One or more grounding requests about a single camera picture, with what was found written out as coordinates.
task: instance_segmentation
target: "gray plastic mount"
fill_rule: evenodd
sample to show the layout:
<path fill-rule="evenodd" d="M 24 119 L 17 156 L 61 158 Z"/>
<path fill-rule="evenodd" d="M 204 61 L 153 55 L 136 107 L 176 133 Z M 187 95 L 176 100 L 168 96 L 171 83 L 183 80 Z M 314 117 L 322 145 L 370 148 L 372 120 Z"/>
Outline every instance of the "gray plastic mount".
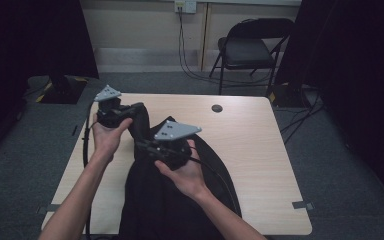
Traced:
<path fill-rule="evenodd" d="M 109 85 L 105 86 L 104 89 L 98 94 L 96 94 L 95 102 L 102 102 L 108 99 L 116 98 L 121 96 L 121 92 L 115 90 L 114 88 L 110 87 Z"/>
<path fill-rule="evenodd" d="M 154 135 L 154 139 L 159 141 L 174 141 L 201 131 L 202 129 L 200 127 L 167 121 L 157 134 Z"/>

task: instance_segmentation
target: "black chair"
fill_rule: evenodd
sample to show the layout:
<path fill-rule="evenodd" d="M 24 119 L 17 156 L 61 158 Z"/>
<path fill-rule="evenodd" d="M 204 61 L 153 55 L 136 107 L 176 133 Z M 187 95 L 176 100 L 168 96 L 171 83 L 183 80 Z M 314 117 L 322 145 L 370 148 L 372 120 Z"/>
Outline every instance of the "black chair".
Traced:
<path fill-rule="evenodd" d="M 236 24 L 227 34 L 227 37 L 218 41 L 219 55 L 210 73 L 210 78 L 215 68 L 221 68 L 219 95 L 223 87 L 267 86 L 266 97 L 271 91 L 277 59 L 282 44 L 288 38 L 294 23 L 285 18 L 259 18 L 248 19 Z M 263 39 L 279 38 L 276 46 L 269 51 Z M 271 69 L 269 83 L 262 84 L 229 84 L 223 86 L 224 69 Z"/>

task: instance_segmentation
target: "forearm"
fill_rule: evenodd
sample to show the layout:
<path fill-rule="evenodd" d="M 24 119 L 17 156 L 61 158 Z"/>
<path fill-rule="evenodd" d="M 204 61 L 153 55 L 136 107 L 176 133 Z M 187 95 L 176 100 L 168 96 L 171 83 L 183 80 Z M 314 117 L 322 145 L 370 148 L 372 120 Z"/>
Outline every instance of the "forearm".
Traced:
<path fill-rule="evenodd" d="M 105 172 L 107 156 L 94 153 L 73 189 L 46 224 L 40 239 L 79 239 Z"/>
<path fill-rule="evenodd" d="M 266 239 L 251 225 L 223 205 L 207 188 L 193 198 L 223 237 L 231 239 Z"/>

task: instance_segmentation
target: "black garment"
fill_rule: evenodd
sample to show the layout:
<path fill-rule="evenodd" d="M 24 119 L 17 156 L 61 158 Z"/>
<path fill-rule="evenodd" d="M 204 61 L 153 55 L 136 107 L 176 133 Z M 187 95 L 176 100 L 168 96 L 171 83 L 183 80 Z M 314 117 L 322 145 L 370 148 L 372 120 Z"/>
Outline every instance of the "black garment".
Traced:
<path fill-rule="evenodd" d="M 141 138 L 149 140 L 165 122 L 149 129 L 148 114 L 140 115 L 139 118 L 135 118 L 133 126 L 129 128 L 136 142 Z M 197 135 L 189 139 L 195 141 L 201 160 L 221 176 L 202 167 L 207 187 L 223 204 L 241 216 L 232 180 L 221 159 Z M 119 238 L 223 239 L 201 207 L 162 175 L 154 161 L 147 152 L 135 146 L 135 161 L 126 180 Z"/>

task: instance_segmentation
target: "chair backrest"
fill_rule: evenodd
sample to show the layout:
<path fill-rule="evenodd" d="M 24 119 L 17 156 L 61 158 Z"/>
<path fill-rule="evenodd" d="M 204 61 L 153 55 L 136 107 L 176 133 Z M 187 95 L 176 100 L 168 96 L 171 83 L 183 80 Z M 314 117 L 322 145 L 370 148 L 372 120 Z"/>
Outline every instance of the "chair backrest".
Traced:
<path fill-rule="evenodd" d="M 247 19 L 233 26 L 227 38 L 285 38 L 292 31 L 294 22 L 287 18 Z"/>

